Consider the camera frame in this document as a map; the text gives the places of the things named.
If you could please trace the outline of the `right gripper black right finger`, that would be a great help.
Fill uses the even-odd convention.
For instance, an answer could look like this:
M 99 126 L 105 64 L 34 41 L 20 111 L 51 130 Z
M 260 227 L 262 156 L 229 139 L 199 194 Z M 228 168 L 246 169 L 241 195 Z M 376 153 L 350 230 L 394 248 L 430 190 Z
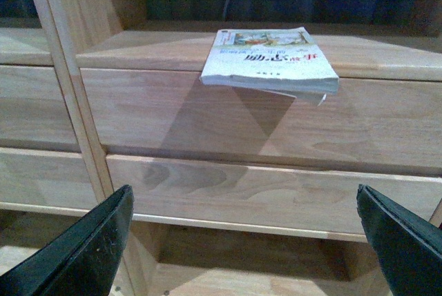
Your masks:
M 393 295 L 441 294 L 441 229 L 361 184 L 357 211 Z

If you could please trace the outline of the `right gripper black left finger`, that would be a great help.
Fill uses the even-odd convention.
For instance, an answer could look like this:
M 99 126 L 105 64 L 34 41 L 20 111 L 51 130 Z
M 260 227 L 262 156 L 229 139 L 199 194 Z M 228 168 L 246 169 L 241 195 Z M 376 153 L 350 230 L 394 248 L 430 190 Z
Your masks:
M 1 276 L 2 295 L 108 295 L 133 216 L 122 186 L 60 236 Z

